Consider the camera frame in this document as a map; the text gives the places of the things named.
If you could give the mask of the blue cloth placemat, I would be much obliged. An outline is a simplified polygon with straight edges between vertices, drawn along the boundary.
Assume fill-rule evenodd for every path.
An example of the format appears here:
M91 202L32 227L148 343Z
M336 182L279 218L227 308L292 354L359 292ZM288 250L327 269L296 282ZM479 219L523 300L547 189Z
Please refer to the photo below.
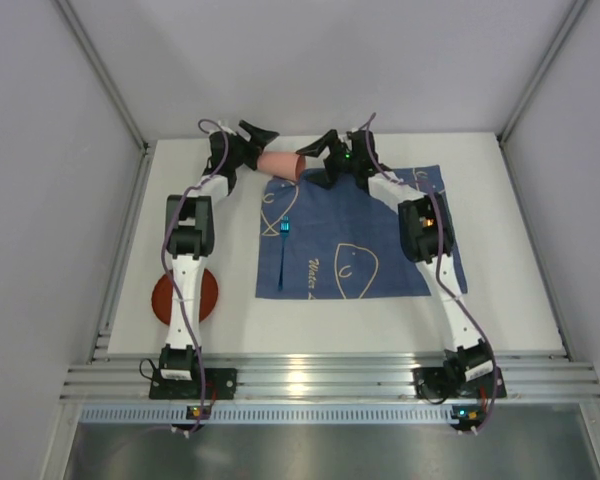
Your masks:
M279 291L279 224L291 222ZM343 175L330 190L301 178L270 180L260 207L256 295L270 300L354 300L429 293L402 253L397 215Z

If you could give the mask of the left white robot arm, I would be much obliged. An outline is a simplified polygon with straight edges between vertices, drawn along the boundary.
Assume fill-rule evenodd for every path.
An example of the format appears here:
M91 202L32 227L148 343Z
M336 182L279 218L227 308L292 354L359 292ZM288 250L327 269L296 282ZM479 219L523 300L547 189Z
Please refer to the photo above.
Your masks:
M254 170L265 148L279 134L244 120L242 133L203 119L210 156L201 178L181 195L167 199L166 227L161 263L172 286L171 317L158 372L170 381L194 381L204 377L199 327L202 283L207 261L215 245L214 207L227 198L237 182L237 170Z

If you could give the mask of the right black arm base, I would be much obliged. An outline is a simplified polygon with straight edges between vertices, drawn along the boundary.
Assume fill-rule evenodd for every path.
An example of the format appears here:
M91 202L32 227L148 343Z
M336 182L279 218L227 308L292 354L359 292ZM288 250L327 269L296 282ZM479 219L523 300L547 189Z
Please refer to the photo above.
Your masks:
M449 399L505 398L506 388L491 350L480 341L470 348L446 350L441 367L419 367L413 371L416 397L432 404Z

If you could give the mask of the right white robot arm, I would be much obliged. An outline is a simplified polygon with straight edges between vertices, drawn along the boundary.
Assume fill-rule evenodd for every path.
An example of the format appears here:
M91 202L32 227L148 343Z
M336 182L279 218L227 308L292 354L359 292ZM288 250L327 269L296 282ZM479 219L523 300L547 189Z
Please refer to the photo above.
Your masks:
M323 168L309 181L324 189L343 174L356 186L397 215L402 253L415 265L450 331L443 369L456 389L482 378L497 379L497 363L484 329L469 312L459 286L454 260L455 233L443 195L424 179L401 179L379 161L372 132L350 131L341 137L330 130L296 151L317 158L324 151Z

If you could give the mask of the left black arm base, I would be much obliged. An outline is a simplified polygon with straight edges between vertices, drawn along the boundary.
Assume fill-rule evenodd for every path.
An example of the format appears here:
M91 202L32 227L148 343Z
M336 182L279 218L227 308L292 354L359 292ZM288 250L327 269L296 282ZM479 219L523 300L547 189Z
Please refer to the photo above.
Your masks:
M196 350L165 346L157 362L144 358L140 375L150 382L152 400L232 400L237 389L235 368L204 367L201 372Z

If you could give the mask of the blue metallic fork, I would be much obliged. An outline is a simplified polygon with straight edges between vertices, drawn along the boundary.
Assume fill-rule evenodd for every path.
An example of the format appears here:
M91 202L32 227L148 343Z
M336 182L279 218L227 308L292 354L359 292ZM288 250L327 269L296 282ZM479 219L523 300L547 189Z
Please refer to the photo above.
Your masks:
M279 236L281 239L281 250L280 250L280 265L279 265L279 275L278 275L278 285L277 288L279 291L282 291L284 288L284 264L285 264L285 253L286 253L286 241L290 235L291 231L291 222L290 218L285 215L282 217L279 224Z

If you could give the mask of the pink plastic cup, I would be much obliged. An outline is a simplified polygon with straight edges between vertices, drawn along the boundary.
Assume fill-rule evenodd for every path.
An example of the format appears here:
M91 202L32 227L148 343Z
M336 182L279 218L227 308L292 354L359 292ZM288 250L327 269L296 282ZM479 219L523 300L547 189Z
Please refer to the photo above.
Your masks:
M294 152L264 152L257 160L258 171L291 182L297 182L305 168L305 156Z

